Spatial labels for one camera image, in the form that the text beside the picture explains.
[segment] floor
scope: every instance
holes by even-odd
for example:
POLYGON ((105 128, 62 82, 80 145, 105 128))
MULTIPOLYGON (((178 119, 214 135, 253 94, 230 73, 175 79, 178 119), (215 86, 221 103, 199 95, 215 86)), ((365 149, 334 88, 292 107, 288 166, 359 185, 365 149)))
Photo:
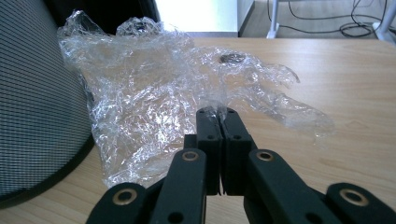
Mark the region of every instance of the floor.
MULTIPOLYGON (((367 17, 356 17, 356 22, 367 24, 367 29, 362 27, 346 29, 344 34, 340 32, 340 27, 344 24, 354 22, 351 17, 353 3, 359 0, 309 0, 309 1, 292 1, 280 2, 277 22, 281 27, 277 32, 277 38, 376 38, 371 24, 378 21, 367 17), (344 16, 338 19, 327 20, 304 20, 300 18, 324 18, 334 16, 344 16), (328 32, 322 34, 308 34, 299 32, 294 29, 306 32, 328 32)), ((381 19, 384 12, 385 0, 360 0, 355 9, 355 15, 367 15, 381 19)), ((267 4, 272 11, 272 1, 256 0, 255 7, 247 18, 247 24, 241 37, 266 37, 270 28, 271 21, 268 18, 267 4)))

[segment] black cable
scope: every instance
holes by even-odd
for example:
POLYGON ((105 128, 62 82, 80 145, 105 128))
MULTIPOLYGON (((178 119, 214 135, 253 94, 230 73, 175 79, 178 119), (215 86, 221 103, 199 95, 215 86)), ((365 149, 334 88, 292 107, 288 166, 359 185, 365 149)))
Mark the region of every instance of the black cable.
MULTIPOLYGON (((361 15, 361 14, 356 14, 355 15, 354 12, 355 12, 355 10, 358 7, 360 2, 361 2, 361 0, 358 0, 358 2, 356 2, 356 0, 353 1, 353 8, 352 8, 352 11, 351 11, 350 15, 333 16, 333 17, 326 17, 326 18, 304 18, 304 17, 299 17, 299 16, 294 14, 294 12, 291 9, 290 2, 289 2, 289 9, 290 9, 291 15, 293 15, 295 18, 300 19, 300 20, 333 20, 333 19, 340 19, 340 18, 350 17, 353 20, 353 22, 349 22, 349 23, 341 25, 338 30, 319 31, 319 32, 304 31, 304 30, 297 29, 295 27, 285 26, 285 25, 279 25, 279 27, 288 28, 288 29, 295 30, 295 31, 298 31, 298 32, 301 32, 301 33, 313 34, 313 35, 340 32, 342 35, 347 36, 347 37, 367 36, 367 35, 370 35, 370 34, 374 33, 379 28, 379 26, 381 25, 382 20, 384 20, 384 16, 385 16, 385 12, 386 12, 386 9, 387 9, 388 0, 385 1, 384 12, 382 14, 382 18, 381 19, 379 19, 377 17, 369 16, 369 15, 361 15), (355 20, 354 17, 365 17, 365 18, 375 19, 375 20, 380 21, 380 24, 378 25, 378 27, 375 30, 373 30, 373 28, 370 25, 364 24, 364 22, 358 22, 358 21, 355 20), (362 35, 351 35, 351 34, 349 34, 347 32, 347 31, 350 31, 350 30, 353 30, 353 29, 358 29, 358 28, 365 30, 365 33, 362 34, 362 35)), ((267 14, 268 14, 268 19, 270 21, 272 21, 271 20, 271 16, 270 16, 270 9, 269 9, 269 1, 268 0, 267 0, 267 14)))
MULTIPOLYGON (((293 17, 299 19, 299 20, 306 20, 306 21, 324 21, 324 20, 334 20, 334 19, 341 19, 341 18, 346 18, 346 17, 350 17, 350 15, 342 15, 342 16, 333 16, 333 17, 319 17, 319 18, 306 18, 306 17, 300 17, 297 16, 294 11, 291 9, 291 5, 289 2, 289 10, 290 13, 293 17)), ((361 15, 361 14, 356 14, 355 17, 366 17, 366 18, 370 18, 370 19, 375 19, 378 21, 381 21, 381 19, 374 17, 374 16, 369 16, 369 15, 361 15)))
POLYGON ((344 24, 344 25, 342 25, 340 27, 340 31, 341 31, 341 34, 343 36, 347 36, 347 37, 363 37, 363 36, 371 35, 371 34, 375 33, 375 31, 381 25, 382 20, 384 20, 385 12, 387 10, 388 0, 385 0, 384 12, 382 14, 382 19, 380 20, 380 24, 375 29, 373 29, 373 27, 371 25, 367 25, 367 24, 364 24, 363 22, 359 22, 359 21, 355 20, 354 12, 355 12, 355 10, 358 7, 360 2, 361 2, 361 0, 358 0, 358 2, 356 2, 356 0, 353 1, 353 8, 352 8, 352 11, 350 12, 350 18, 353 20, 353 22, 346 23, 346 24, 344 24), (354 30, 354 29, 363 29, 366 32, 363 33, 362 35, 351 35, 351 34, 349 34, 347 32, 349 30, 354 30))
MULTIPOLYGON (((270 3, 269 0, 267 0, 267 14, 268 14, 268 19, 270 21, 271 20, 271 15, 270 15, 270 3)), ((313 31, 304 31, 304 30, 300 30, 291 26, 286 26, 286 25, 279 25, 279 27, 283 27, 283 28, 289 28, 291 30, 295 30, 301 33, 305 33, 305 34, 311 34, 311 35, 318 35, 318 34, 330 34, 330 33, 337 33, 340 32, 340 30, 333 30, 333 31, 317 31, 317 32, 313 32, 313 31)))

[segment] clear plastic film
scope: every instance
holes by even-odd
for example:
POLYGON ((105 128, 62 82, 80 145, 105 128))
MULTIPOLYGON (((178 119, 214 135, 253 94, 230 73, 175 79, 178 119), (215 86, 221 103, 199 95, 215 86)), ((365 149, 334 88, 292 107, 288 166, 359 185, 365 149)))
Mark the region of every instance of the clear plastic film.
POLYGON ((221 110, 243 100, 288 127, 316 135, 332 131, 325 114, 271 89, 299 82, 289 68, 243 52, 196 48, 185 33, 161 22, 132 18, 116 35, 106 35, 76 11, 58 37, 66 66, 80 74, 92 97, 92 134, 108 187, 148 187, 166 176, 184 134, 195 133, 195 112, 202 107, 221 110))

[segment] wooden table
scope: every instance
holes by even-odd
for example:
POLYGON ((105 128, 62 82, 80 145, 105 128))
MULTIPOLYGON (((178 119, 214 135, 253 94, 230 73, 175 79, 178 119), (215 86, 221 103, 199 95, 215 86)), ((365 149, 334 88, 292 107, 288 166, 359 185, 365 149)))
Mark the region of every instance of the wooden table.
MULTIPOLYGON (((319 144, 259 113, 242 114, 260 148, 279 153, 307 183, 370 190, 396 210, 396 48, 378 40, 196 39, 252 53, 294 70, 301 83, 280 88, 327 113, 336 133, 319 144)), ((0 210, 0 223, 84 223, 105 193, 97 148, 65 180, 33 200, 0 210)), ((208 197, 206 223, 248 223, 241 197, 208 197)))

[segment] white wall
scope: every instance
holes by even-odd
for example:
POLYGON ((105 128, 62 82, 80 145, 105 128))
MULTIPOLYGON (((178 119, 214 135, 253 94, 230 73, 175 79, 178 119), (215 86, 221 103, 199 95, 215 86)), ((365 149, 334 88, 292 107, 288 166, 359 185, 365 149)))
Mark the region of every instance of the white wall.
POLYGON ((160 20, 184 32, 238 32, 253 0, 156 0, 160 20))

